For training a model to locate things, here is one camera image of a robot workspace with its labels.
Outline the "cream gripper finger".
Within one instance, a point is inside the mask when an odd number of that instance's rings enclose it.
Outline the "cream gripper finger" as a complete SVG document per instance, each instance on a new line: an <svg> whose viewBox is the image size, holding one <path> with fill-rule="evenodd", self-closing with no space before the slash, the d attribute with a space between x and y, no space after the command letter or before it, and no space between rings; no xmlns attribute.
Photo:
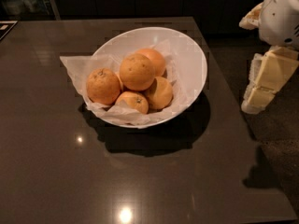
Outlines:
<svg viewBox="0 0 299 224"><path fill-rule="evenodd" d="M255 6L245 17L239 22L239 26L246 30L253 30L259 27L259 16L262 9L262 3Z"/></svg>
<svg viewBox="0 0 299 224"><path fill-rule="evenodd" d="M298 68L298 56L298 51L279 46L271 47L264 55L255 53L241 110L247 114L264 111Z"/></svg>

